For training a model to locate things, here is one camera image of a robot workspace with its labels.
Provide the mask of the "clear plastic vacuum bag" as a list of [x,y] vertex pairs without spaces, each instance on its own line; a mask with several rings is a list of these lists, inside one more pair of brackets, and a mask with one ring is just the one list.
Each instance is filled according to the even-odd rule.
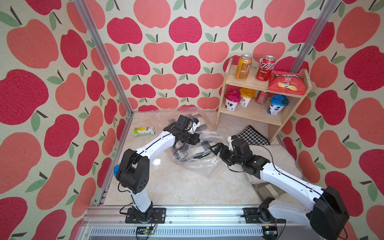
[[155,125],[157,134],[165,127],[176,123],[179,116],[183,115],[189,119],[198,119],[200,126],[196,133],[199,134],[200,141],[196,145],[183,144],[178,142],[172,144],[165,150],[171,163],[199,174],[206,178],[212,178],[213,175],[224,164],[223,161],[210,150],[218,143],[226,144],[226,138],[216,132],[211,118],[202,109],[191,107],[180,111],[164,111],[155,114]]

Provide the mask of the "black white houndstooth scarf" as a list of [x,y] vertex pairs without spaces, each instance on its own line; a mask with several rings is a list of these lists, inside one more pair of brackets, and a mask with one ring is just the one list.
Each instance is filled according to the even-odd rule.
[[241,133],[236,135],[237,138],[245,140],[249,145],[270,145],[270,141],[264,135],[259,133],[254,127],[248,125]]

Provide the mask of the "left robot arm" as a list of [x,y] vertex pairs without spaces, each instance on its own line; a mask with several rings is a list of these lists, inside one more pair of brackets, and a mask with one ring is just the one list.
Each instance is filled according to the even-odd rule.
[[119,186],[124,187],[132,197],[130,216],[143,222],[149,221],[153,215],[153,202],[148,197],[146,186],[149,182],[151,161],[177,142],[195,146],[200,142],[200,135],[196,133],[200,125],[197,118],[181,115],[147,145],[124,152],[120,164],[114,167],[114,176]]

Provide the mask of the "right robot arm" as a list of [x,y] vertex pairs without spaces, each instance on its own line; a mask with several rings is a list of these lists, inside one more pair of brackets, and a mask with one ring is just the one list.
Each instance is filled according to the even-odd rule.
[[292,204],[268,197],[252,214],[253,218],[263,223],[293,221],[311,227],[326,240],[337,240],[346,231],[350,215],[338,190],[321,188],[287,173],[273,159],[253,154],[243,139],[231,140],[230,146],[218,143],[210,150],[227,166],[239,165],[246,174],[271,183],[300,201]]

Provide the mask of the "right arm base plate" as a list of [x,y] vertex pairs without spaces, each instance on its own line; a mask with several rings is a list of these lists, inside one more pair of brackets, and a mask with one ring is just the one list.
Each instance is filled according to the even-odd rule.
[[283,219],[275,219],[265,209],[259,208],[243,208],[242,218],[245,218],[247,224],[284,224],[286,221]]

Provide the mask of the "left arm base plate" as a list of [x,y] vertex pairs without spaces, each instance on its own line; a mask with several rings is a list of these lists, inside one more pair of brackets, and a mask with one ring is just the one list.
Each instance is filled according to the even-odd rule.
[[125,219],[126,224],[164,224],[166,218],[166,208],[149,208],[145,213],[140,212],[134,207],[128,209]]

